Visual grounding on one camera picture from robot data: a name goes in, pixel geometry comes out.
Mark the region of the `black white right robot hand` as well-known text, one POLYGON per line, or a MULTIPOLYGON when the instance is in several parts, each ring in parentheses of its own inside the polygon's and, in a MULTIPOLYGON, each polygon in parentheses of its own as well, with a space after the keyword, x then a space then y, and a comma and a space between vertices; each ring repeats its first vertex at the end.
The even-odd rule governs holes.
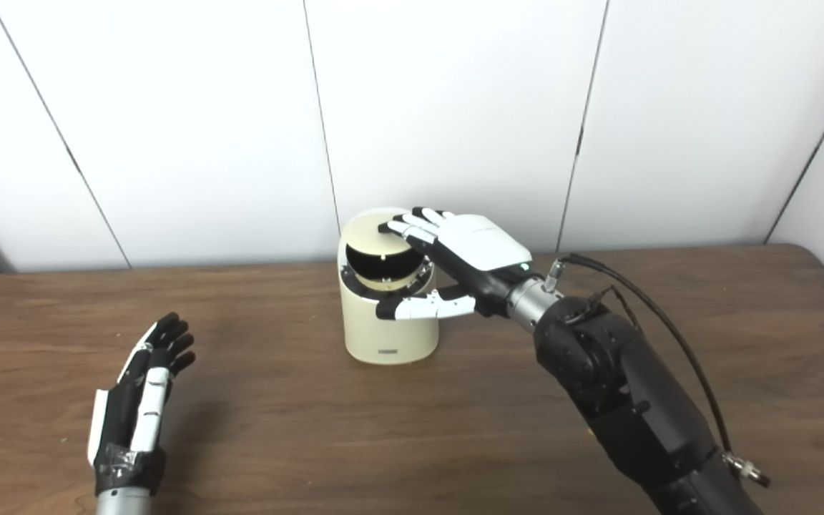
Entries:
POLYGON ((444 319, 480 313, 508 317, 509 297, 538 278, 529 249, 483 215, 415 207, 377 228, 401 237, 455 284, 431 293, 381 300, 380 320, 444 319))

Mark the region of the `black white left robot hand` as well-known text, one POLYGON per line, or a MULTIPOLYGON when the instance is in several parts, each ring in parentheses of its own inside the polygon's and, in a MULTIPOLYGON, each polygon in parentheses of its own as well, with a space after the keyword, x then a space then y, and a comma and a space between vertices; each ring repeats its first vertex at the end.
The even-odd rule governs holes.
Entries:
POLYGON ((186 320, 165 314, 133 345, 115 384, 95 392, 87 460, 96 496, 157 494, 167 463, 163 411, 177 375, 195 362, 194 342, 186 320))

